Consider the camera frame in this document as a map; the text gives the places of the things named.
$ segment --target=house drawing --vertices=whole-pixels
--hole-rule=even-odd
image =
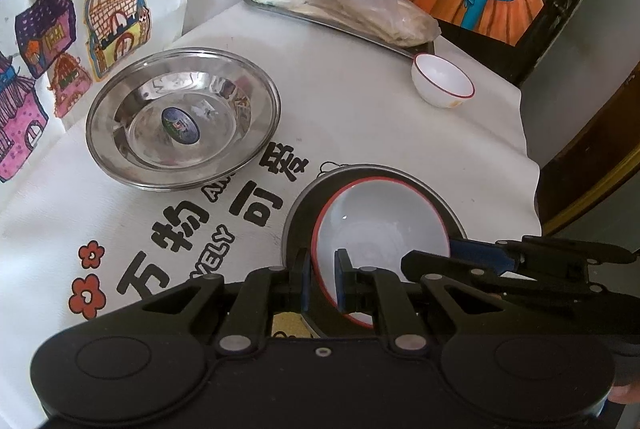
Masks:
[[[100,80],[123,57],[149,39],[151,16],[145,0],[86,0],[87,48]]]
[[[0,182],[11,179],[22,167],[49,120],[35,83],[18,75],[12,57],[0,53]]]
[[[15,16],[15,38],[31,75],[37,79],[76,40],[71,0],[36,0]]]
[[[54,115],[59,119],[64,117],[92,83],[89,73],[80,66],[80,59],[74,59],[67,53],[60,54],[53,66],[48,88],[56,96]]]

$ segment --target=red flower print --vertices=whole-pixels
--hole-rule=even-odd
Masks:
[[[74,279],[71,291],[74,294],[69,298],[69,310],[74,314],[81,313],[85,319],[93,319],[107,304],[107,297],[100,290],[100,280],[95,274],[89,274],[86,279]]]
[[[102,256],[104,256],[104,247],[98,245],[95,239],[78,249],[78,257],[82,259],[82,268],[98,268]]]

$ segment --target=small white bowl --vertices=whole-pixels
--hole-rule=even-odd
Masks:
[[[465,72],[432,54],[414,57],[411,77],[420,96],[439,108],[455,108],[476,94],[476,87]]]
[[[316,220],[311,258],[324,296],[336,306],[334,254],[347,249],[354,268],[400,269],[412,250],[449,257],[449,236],[433,204],[400,180],[361,178],[338,190]],[[371,327],[371,317],[350,314],[356,324]]]

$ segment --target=purple house drawing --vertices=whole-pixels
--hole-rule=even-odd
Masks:
[[[35,82],[20,77],[12,58],[0,53],[0,182],[12,178],[27,160],[47,125]]]
[[[20,56],[34,78],[76,40],[76,11],[71,0],[36,0],[15,16]]]

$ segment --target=blue label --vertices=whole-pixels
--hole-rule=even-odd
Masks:
[[[189,114],[180,108],[165,108],[162,110],[162,127],[180,144],[195,144],[200,139],[198,125]]]

